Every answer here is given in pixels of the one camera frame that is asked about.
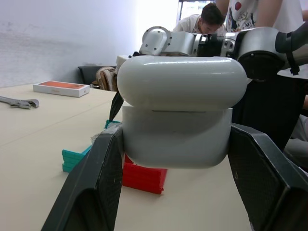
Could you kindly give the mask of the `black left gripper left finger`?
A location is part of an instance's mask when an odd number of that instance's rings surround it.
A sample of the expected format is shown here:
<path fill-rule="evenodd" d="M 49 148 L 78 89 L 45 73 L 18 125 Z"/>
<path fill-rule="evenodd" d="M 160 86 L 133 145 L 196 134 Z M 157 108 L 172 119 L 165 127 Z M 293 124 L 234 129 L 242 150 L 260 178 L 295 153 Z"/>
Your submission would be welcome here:
<path fill-rule="evenodd" d="M 113 126 L 69 173 L 42 230 L 114 230 L 123 168 L 123 130 Z"/>

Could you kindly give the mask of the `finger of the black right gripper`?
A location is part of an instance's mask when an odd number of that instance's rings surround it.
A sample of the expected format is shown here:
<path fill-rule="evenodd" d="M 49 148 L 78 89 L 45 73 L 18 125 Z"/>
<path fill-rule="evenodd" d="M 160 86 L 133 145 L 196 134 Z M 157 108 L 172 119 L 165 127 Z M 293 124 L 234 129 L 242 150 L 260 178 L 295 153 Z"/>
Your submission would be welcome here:
<path fill-rule="evenodd" d="M 115 116 L 118 114 L 120 111 L 122 105 L 123 105 L 123 98 L 120 95 L 119 92 L 117 92 L 112 100 L 111 108 L 110 108 L 110 113 L 109 113 L 109 121 L 113 121 Z"/>

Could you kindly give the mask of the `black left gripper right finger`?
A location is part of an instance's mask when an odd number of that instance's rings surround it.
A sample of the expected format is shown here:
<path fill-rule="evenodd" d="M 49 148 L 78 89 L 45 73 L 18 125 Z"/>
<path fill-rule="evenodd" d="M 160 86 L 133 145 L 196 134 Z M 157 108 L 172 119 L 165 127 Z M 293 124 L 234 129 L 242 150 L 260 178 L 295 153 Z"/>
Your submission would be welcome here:
<path fill-rule="evenodd" d="M 228 159 L 252 230 L 308 229 L 308 177 L 268 135 L 232 124 Z"/>

